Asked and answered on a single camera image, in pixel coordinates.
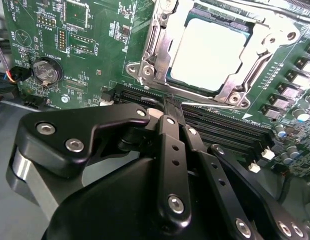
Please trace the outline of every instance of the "screw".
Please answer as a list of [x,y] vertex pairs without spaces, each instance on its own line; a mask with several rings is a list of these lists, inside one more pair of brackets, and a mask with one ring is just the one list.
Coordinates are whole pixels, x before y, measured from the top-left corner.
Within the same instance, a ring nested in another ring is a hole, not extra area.
[[247,224],[241,220],[241,219],[236,219],[236,227],[237,229],[240,231],[241,234],[243,234],[243,236],[245,238],[250,238],[251,237],[251,231],[249,229],[249,227],[247,226]]
[[169,117],[167,118],[167,122],[169,122],[170,124],[175,124],[175,121]]
[[56,132],[56,129],[50,123],[45,122],[37,125],[37,131],[43,135],[51,135]]
[[299,227],[297,227],[294,223],[291,224],[291,226],[293,227],[295,233],[300,236],[301,238],[304,236],[303,232],[299,229]]
[[224,150],[221,149],[220,147],[217,147],[216,150],[217,150],[220,154],[222,154],[222,155],[225,154]]
[[146,75],[146,76],[150,76],[153,74],[153,70],[151,69],[150,66],[147,66],[147,65],[144,66],[143,72],[144,72],[144,75]]
[[70,101],[70,97],[67,94],[63,94],[61,96],[61,101],[66,104]]
[[142,116],[142,117],[144,117],[146,114],[143,112],[143,111],[141,111],[141,110],[137,110],[137,113],[140,115],[140,116]]
[[184,211],[183,202],[176,196],[170,196],[168,198],[168,205],[176,214],[181,214]]
[[66,148],[71,152],[80,153],[84,149],[84,144],[76,138],[71,138],[66,141]]
[[278,225],[279,225],[280,229],[282,230],[282,232],[284,234],[286,234],[286,236],[291,237],[291,232],[285,224],[283,224],[281,221],[279,221]]
[[196,130],[193,129],[193,128],[189,128],[188,130],[189,130],[190,133],[193,134],[193,135],[196,135],[196,134],[197,134]]

